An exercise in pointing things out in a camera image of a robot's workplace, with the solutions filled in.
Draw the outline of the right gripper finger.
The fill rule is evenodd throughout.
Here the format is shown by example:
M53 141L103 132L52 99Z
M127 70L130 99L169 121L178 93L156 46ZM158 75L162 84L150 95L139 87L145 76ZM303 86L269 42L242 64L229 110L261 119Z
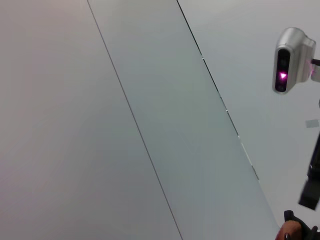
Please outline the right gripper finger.
M320 200L320 133L318 135L310 164L307 171L307 180L302 189L299 204L311 210L316 210Z

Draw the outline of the black bag with orange handles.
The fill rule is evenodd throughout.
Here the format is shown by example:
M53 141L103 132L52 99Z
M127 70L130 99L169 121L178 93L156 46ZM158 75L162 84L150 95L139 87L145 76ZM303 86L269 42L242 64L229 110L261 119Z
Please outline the black bag with orange handles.
M292 210L284 211L284 223L275 240L320 240L317 226L308 227Z

